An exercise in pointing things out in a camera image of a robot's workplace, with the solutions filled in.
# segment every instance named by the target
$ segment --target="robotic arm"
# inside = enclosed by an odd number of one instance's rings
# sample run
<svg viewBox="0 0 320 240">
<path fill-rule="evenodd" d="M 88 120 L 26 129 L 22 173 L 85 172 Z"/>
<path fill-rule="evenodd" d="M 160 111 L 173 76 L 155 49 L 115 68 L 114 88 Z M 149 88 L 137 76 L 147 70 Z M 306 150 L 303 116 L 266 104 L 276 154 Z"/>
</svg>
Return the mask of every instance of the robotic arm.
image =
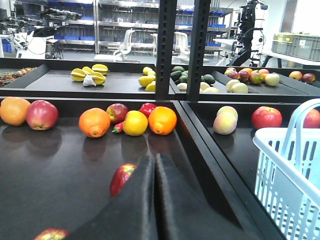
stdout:
<svg viewBox="0 0 320 240">
<path fill-rule="evenodd" d="M 227 66 L 241 66 L 250 59 L 251 67 L 257 67 L 260 59 L 259 48 L 265 39 L 262 33 L 265 25 L 265 14 L 268 6 L 261 0 L 249 0 L 246 6 L 241 6 L 242 13 L 239 21 L 239 34 L 237 36 L 236 53 Z"/>
</svg>

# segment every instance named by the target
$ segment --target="white plastic basket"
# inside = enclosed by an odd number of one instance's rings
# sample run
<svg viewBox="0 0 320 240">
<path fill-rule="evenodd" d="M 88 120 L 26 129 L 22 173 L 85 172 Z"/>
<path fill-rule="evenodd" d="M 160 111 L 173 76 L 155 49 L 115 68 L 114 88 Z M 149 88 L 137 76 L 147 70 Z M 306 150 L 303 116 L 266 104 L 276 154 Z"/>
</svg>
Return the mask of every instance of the white plastic basket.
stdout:
<svg viewBox="0 0 320 240">
<path fill-rule="evenodd" d="M 320 240 L 320 128 L 303 128 L 320 99 L 301 104 L 288 128 L 255 132 L 259 148 L 254 193 L 288 240 Z"/>
</svg>

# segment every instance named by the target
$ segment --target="shelving unit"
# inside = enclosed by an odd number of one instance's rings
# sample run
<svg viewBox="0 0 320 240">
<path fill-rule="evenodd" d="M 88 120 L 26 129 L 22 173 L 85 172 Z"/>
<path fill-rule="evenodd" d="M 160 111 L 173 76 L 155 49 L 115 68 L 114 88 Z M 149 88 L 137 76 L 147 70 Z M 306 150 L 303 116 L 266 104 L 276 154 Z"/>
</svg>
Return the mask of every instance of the shelving unit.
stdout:
<svg viewBox="0 0 320 240">
<path fill-rule="evenodd" d="M 65 49 L 94 50 L 98 54 L 108 51 L 108 47 L 118 46 L 123 42 L 126 30 L 133 29 L 132 51 L 151 53 L 154 47 L 151 34 L 158 32 L 159 1 L 144 1 L 49 0 L 47 7 L 82 14 L 81 19 L 69 20 L 68 25 L 54 36 Z M 189 45 L 195 8 L 193 2 L 178 0 L 176 7 L 175 30 L 188 35 Z M 206 54 L 220 50 L 220 43 L 214 39 L 230 36 L 232 16 L 232 8 L 210 8 Z"/>
</svg>

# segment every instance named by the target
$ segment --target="black tray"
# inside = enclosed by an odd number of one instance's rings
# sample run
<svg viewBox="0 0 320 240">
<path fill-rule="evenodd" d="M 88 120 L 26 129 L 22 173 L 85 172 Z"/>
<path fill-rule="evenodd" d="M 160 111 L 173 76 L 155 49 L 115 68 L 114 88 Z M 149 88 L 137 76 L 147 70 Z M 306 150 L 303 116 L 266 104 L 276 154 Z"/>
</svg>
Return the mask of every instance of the black tray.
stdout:
<svg viewBox="0 0 320 240">
<path fill-rule="evenodd" d="M 299 103 L 241 103 L 241 102 L 189 102 L 181 101 L 195 128 L 209 147 L 218 164 L 227 175 L 236 192 L 245 203 L 248 196 L 258 201 L 254 196 L 259 150 L 252 139 L 255 129 L 251 121 L 252 113 L 260 106 L 277 108 L 283 117 L 282 127 L 287 127 L 290 115 L 300 105 Z M 238 112 L 238 122 L 235 131 L 229 135 L 219 135 L 213 130 L 217 111 L 223 106 L 232 106 Z M 247 204 L 247 209 L 255 217 L 254 204 Z"/>
<path fill-rule="evenodd" d="M 155 69 L 154 64 L 36 59 L 24 59 L 24 62 L 29 62 L 29 60 L 30 63 L 28 64 L 38 64 L 40 66 L 36 69 L 36 72 L 32 71 L 27 74 L 27 80 L 19 79 L 19 81 L 6 86 L 7 89 L 17 90 L 18 96 L 155 99 L 155 93 L 145 91 L 138 82 L 138 79 L 143 76 L 143 68 Z M 0 64 L 0 68 L 10 65 L 19 66 L 22 64 L 20 61 L 21 59 L 8 58 L 6 63 Z M 84 66 L 92 67 L 99 63 L 107 65 L 110 71 L 104 84 L 83 86 L 82 82 L 72 80 L 70 73 L 73 69 L 81 69 Z M 10 93 L 4 92 L 1 95 L 10 96 Z M 174 92 L 169 87 L 166 99 L 174 100 L 174 98 Z"/>
<path fill-rule="evenodd" d="M 267 86 L 265 84 L 248 84 L 248 94 L 229 93 L 226 91 L 226 84 L 231 78 L 224 75 L 226 68 L 226 66 L 203 66 L 201 75 L 213 75 L 216 82 L 212 86 L 219 89 L 220 92 L 200 93 L 198 97 L 200 101 L 299 103 L 314 98 L 314 96 L 320 96 L 320 90 L 317 88 L 318 83 L 309 85 L 286 77 L 286 74 L 289 75 L 292 71 L 297 70 L 287 68 L 267 68 L 271 73 L 275 72 L 280 75 L 280 83 L 275 87 Z M 258 70 L 261 68 L 252 67 L 252 69 Z M 301 70 L 301 72 L 303 71 L 314 72 L 315 75 L 319 75 L 319 72 L 315 70 Z M 170 86 L 175 92 L 175 99 L 186 100 L 186 91 L 180 91 L 172 79 L 170 79 Z"/>
<path fill-rule="evenodd" d="M 154 101 L 177 113 L 178 123 L 170 135 L 147 129 L 132 137 L 112 133 L 111 127 L 103 137 L 92 139 L 78 127 L 82 112 L 106 109 L 112 103 L 138 110 L 146 100 L 42 99 L 59 110 L 52 129 L 34 131 L 26 123 L 0 125 L 1 240 L 33 239 L 46 228 L 74 232 L 110 202 L 109 184 L 119 165 L 137 164 L 142 156 L 154 159 L 161 152 L 172 157 L 190 187 L 230 224 L 263 239 L 221 169 L 217 167 L 215 175 L 208 169 L 206 162 L 215 161 L 177 101 Z M 278 234 L 268 220 L 264 228 Z"/>
</svg>

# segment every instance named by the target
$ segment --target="white wall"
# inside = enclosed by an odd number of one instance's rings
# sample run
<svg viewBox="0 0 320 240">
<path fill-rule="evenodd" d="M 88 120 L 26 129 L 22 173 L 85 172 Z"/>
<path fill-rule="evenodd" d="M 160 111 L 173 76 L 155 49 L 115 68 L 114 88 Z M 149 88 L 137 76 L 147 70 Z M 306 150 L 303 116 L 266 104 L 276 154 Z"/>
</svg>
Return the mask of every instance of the white wall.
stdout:
<svg viewBox="0 0 320 240">
<path fill-rule="evenodd" d="M 293 33 L 303 32 L 320 36 L 319 0 L 298 0 L 292 26 Z"/>
</svg>

